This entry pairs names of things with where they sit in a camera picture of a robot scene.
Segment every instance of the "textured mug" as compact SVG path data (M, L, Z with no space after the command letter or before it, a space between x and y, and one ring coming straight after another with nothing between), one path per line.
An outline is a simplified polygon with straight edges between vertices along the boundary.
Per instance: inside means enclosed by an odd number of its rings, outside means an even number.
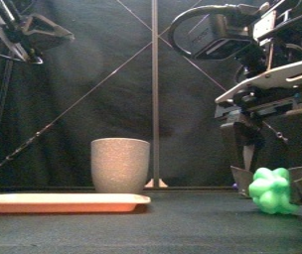
M150 161L150 143L130 138L91 142L91 176L99 193L141 193Z

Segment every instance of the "black table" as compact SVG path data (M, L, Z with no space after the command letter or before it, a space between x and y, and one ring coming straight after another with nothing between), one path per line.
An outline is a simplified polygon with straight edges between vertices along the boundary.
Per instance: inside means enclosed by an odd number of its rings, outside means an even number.
M144 194L129 213L0 215L0 253L302 253L302 206L271 215L233 191Z

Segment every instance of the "wire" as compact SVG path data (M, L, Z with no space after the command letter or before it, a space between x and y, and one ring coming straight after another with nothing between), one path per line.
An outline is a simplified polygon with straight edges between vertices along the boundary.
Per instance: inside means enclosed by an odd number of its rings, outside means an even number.
M10 57L10 56L6 56L6 55L3 55L3 54L0 54L0 58L2 58L2 59L6 59L6 60L8 60L8 61L18 62L18 63L24 63L24 64L28 63L28 62L20 60L20 59L15 59L15 58L12 58L12 57ZM42 64L42 63L43 63L43 61L42 61L42 60L38 60L36 62L31 62L30 64Z

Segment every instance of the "metal rod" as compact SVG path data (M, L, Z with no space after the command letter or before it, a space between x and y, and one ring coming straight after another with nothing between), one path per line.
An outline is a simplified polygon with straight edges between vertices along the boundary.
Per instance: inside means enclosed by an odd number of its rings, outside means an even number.
M154 188L160 187L160 77L158 77L158 0L153 0L153 132Z

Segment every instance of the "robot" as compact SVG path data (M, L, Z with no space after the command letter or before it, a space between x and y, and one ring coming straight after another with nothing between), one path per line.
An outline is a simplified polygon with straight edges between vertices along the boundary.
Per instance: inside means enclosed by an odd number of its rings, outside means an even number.
M200 16L185 49L176 32L185 21ZM243 80L216 100L237 189L249 196L256 167L276 163L289 169L289 201L302 205L302 0L272 1L260 7L240 4L190 9L172 24L169 42L189 59L235 58L240 62ZM268 121L273 117L279 128ZM271 146L264 133L279 145ZM267 157L264 147L269 147Z

